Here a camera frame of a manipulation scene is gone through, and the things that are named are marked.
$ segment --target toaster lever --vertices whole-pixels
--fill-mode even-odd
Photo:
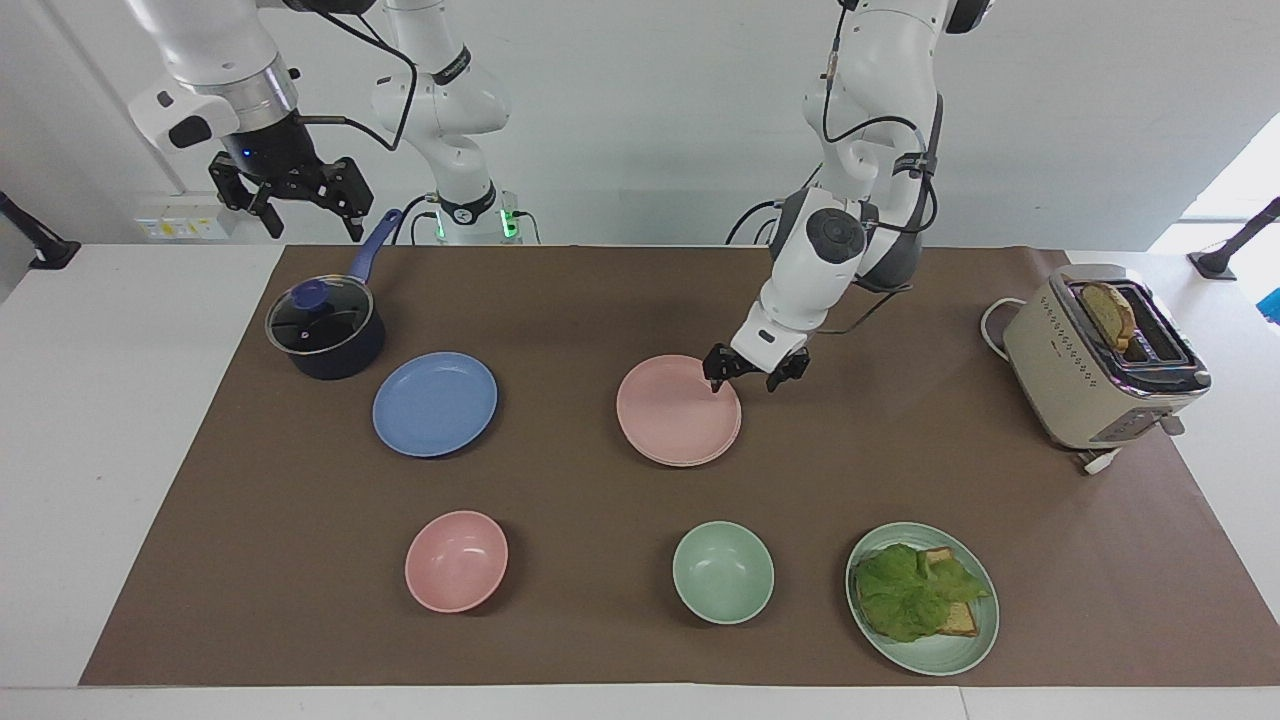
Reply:
[[[1187,425],[1183,425],[1183,420],[1178,415],[1165,415],[1161,418],[1160,428],[1169,437],[1178,437],[1187,432]]]

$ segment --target black cable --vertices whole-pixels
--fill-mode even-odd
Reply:
[[[512,218],[529,218],[534,223],[534,242],[538,245],[543,243],[543,233],[538,231],[538,218],[527,210],[516,210],[511,214]]]
[[[415,247],[417,246],[417,222],[421,220],[422,218],[438,218],[438,215],[435,214],[435,211],[428,210],[425,213],[419,213],[417,215],[413,215],[413,219],[410,220],[410,223],[408,223],[408,243],[412,245],[412,246],[415,246]]]
[[[728,231],[728,237],[724,238],[724,245],[733,243],[733,236],[737,234],[739,228],[741,228],[742,224],[746,223],[748,218],[759,213],[760,210],[764,210],[765,208],[773,208],[774,205],[777,205],[777,201],[765,200],[764,202],[760,202],[759,205],[755,205],[754,208],[744,213],[742,217],[739,218],[736,223],[733,223],[733,229]]]
[[[772,225],[772,224],[774,224],[777,222],[778,222],[777,218],[769,218],[768,220],[764,220],[764,224],[760,225],[760,229],[755,231],[755,240],[751,241],[751,245],[759,245],[760,243],[760,236],[764,234],[764,228],[767,228],[767,227],[769,227],[769,225]]]
[[[902,234],[920,234],[922,232],[933,227],[933,222],[938,219],[938,193],[933,190],[933,181],[929,178],[928,173],[920,179],[924,183],[924,192],[929,199],[929,204],[933,206],[933,211],[929,213],[929,219],[920,227],[916,228],[904,228],[899,225],[891,225],[888,223],[877,223],[876,227],[884,228],[887,231],[899,232]]]
[[[879,310],[881,307],[883,307],[890,300],[893,300],[895,297],[897,297],[899,295],[902,295],[908,290],[911,290],[911,286],[906,286],[906,288],[904,288],[904,290],[897,290],[897,291],[893,291],[893,292],[886,295],[884,297],[882,297],[879,300],[879,302],[877,302],[876,305],[872,305],[870,310],[863,313],[863,315],[860,318],[858,318],[856,320],[854,320],[854,324],[849,325],[847,328],[845,328],[842,331],[823,331],[823,329],[819,329],[818,334],[849,334],[849,333],[856,331],[858,325],[860,325],[860,324],[865,323],[868,319],[870,319],[870,316],[874,315],[877,310]]]
[[[827,64],[827,96],[822,101],[822,137],[827,142],[840,142],[846,137],[864,131],[874,124],[879,123],[899,123],[911,128],[911,132],[920,132],[920,128],[911,120],[900,115],[881,115],[878,118],[872,118],[869,120],[863,120],[854,126],[852,128],[840,133],[836,137],[831,137],[831,131],[827,129],[827,114],[831,111],[831,88],[836,85],[836,55],[840,53],[840,36],[845,31],[845,15],[849,14],[849,6],[841,4],[840,8],[840,22],[836,23],[836,37],[831,41],[831,61]]]
[[[388,53],[390,55],[394,55],[394,56],[399,58],[401,60],[404,61],[406,65],[408,65],[408,96],[404,97],[404,109],[401,110],[401,122],[399,122],[399,127],[396,128],[396,137],[390,142],[387,142],[381,137],[374,136],[374,137],[378,138],[379,143],[383,147],[385,147],[387,150],[390,150],[390,151],[394,152],[396,149],[399,147],[401,138],[404,137],[404,126],[408,123],[408,111],[413,108],[413,95],[417,92],[417,64],[415,64],[413,59],[410,58],[408,55],[401,53],[399,50],[392,47],[390,45],[387,45],[385,42],[380,41],[380,40],[375,40],[375,38],[372,38],[372,37],[370,37],[370,36],[360,32],[358,29],[356,29],[356,28],[351,27],[349,24],[339,20],[338,18],[333,17],[332,14],[315,8],[307,0],[300,0],[300,1],[302,3],[302,5],[305,8],[307,8],[312,13],[320,15],[321,18],[324,18],[325,20],[328,20],[330,24],[333,24],[334,27],[337,27],[338,29],[346,32],[347,35],[351,35],[352,37],[358,38],[361,42],[367,42],[369,45],[372,45],[374,47],[376,47],[376,49],[379,49],[379,50],[381,50],[384,53]],[[311,123],[311,124],[338,124],[338,123]],[[340,123],[340,124],[349,124],[349,126],[352,126],[352,127],[355,127],[357,129],[362,128],[365,132],[369,132],[370,135],[372,135],[372,131],[370,131],[367,127],[355,124],[355,120],[349,120],[349,122]]]
[[[356,15],[356,19],[360,20],[360,24],[365,26],[365,29],[369,31],[369,35],[374,36],[374,40],[381,42],[383,45],[387,45],[387,41],[383,40],[383,36],[378,35],[378,31],[374,29],[374,26],[369,24],[369,20],[365,19],[365,15]]]
[[[404,227],[404,218],[408,218],[413,211],[413,208],[417,208],[420,202],[438,202],[438,200],[434,192],[419,195],[413,200],[410,200],[408,205],[404,206],[404,214],[401,215],[401,222],[396,224],[396,233],[392,234],[392,245],[396,245],[396,242],[399,241],[399,231]]]
[[[353,127],[353,128],[358,129],[360,132],[367,135],[369,137],[374,138],[374,142],[376,142],[378,145],[381,145],[387,150],[396,150],[394,147],[392,147],[392,145],[389,142],[387,142],[387,140],[384,140],[380,135],[378,135],[376,132],[374,132],[372,128],[370,128],[365,123],[361,123],[360,120],[353,120],[353,119],[351,119],[351,118],[348,118],[346,115],[298,115],[298,122],[302,123],[302,124],[305,124],[305,126],[348,126],[348,127]]]
[[[809,183],[813,182],[813,178],[818,177],[819,172],[822,172],[822,163],[818,163],[818,167],[814,168],[812,173],[809,173],[809,179],[804,181],[804,183],[800,186],[800,190],[809,187]]]

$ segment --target green plate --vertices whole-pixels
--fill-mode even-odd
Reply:
[[[680,600],[703,620],[736,625],[755,618],[773,594],[773,559],[755,533],[714,520],[676,547],[672,578]]]
[[[956,560],[964,565],[964,569],[987,585],[991,597],[979,597],[969,603],[969,607],[973,609],[973,618],[978,623],[977,638],[931,635],[900,643],[872,629],[858,603],[858,593],[854,589],[854,569],[863,560],[897,543],[915,550],[947,546],[955,551]],[[919,523],[881,525],[858,541],[854,552],[849,556],[849,565],[845,566],[845,597],[849,598],[849,610],[854,614],[854,620],[872,646],[897,665],[922,675],[959,675],[972,669],[987,657],[992,646],[996,644],[996,635],[1000,633],[1000,602],[996,600],[996,585],[992,584],[987,569],[960,541],[937,528]]]

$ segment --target green indicator light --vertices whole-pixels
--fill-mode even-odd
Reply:
[[[500,210],[500,213],[502,213],[503,233],[506,233],[507,237],[516,237],[517,234],[520,234],[520,223],[517,223],[516,218],[511,215],[511,211],[503,209]]]

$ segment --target white table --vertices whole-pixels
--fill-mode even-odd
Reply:
[[[0,305],[0,719],[1280,716],[1280,688],[76,688],[279,254],[87,246]],[[1071,259],[1142,272],[1213,372],[1178,447],[1280,615],[1280,337],[1181,258]]]

